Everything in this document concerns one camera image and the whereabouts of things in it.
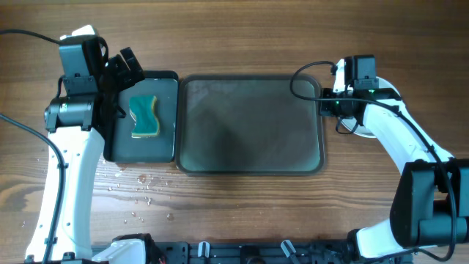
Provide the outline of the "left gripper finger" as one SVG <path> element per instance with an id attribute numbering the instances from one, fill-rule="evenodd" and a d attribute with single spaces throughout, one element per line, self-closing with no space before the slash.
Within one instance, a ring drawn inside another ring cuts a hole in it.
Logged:
<path id="1" fill-rule="evenodd" d="M 108 69 L 114 80 L 114 84 L 118 88 L 129 88 L 132 86 L 130 68 L 120 55 L 113 56 L 109 59 Z"/>
<path id="2" fill-rule="evenodd" d="M 120 51 L 127 70 L 125 71 L 125 82 L 126 83 L 137 83 L 144 80 L 144 71 L 137 60 L 135 54 L 130 47 L 124 48 Z"/>

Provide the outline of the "white plate stained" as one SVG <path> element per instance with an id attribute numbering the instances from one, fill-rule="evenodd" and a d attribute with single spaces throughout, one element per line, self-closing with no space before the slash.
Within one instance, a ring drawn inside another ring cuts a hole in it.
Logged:
<path id="1" fill-rule="evenodd" d="M 400 93 L 398 92 L 397 88 L 389 81 L 385 80 L 384 78 L 378 77 L 378 83 L 379 83 L 379 88 L 392 88 L 398 95 Z M 356 120 L 355 119 L 345 119 L 341 121 L 341 124 L 349 131 L 351 132 L 354 126 L 356 125 Z M 365 128 L 362 125 L 359 125 L 353 133 L 357 136 L 361 136 L 364 138 L 370 138 L 370 139 L 375 139 L 376 136 L 367 128 Z"/>

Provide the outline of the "green yellow sponge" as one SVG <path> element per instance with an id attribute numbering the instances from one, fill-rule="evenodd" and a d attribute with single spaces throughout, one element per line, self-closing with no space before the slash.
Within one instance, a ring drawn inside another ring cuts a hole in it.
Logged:
<path id="1" fill-rule="evenodd" d="M 160 133 L 160 123 L 155 113 L 158 99 L 154 95 L 132 97 L 129 100 L 130 115 L 135 122 L 133 138 L 155 137 Z"/>

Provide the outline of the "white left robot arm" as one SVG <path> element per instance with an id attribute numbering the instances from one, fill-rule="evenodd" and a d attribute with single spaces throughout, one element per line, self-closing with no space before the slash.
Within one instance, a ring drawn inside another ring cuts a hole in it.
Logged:
<path id="1" fill-rule="evenodd" d="M 46 108 L 48 171 L 40 216 L 26 263 L 91 259 L 90 214 L 97 163 L 106 138 L 126 112 L 118 94 L 143 79 L 130 48 L 111 57 L 97 34 L 62 37 L 59 55 L 64 96 Z"/>

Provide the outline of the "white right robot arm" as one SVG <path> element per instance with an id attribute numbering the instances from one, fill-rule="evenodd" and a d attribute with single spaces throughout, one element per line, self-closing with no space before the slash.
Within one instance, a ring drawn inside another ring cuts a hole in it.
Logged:
<path id="1" fill-rule="evenodd" d="M 350 233 L 349 258 L 378 262 L 423 253 L 449 260 L 468 242 L 468 160 L 440 147 L 411 117 L 397 88 L 376 74 L 372 55 L 329 62 L 334 85 L 318 98 L 320 113 L 364 129 L 400 173 L 388 219 Z"/>

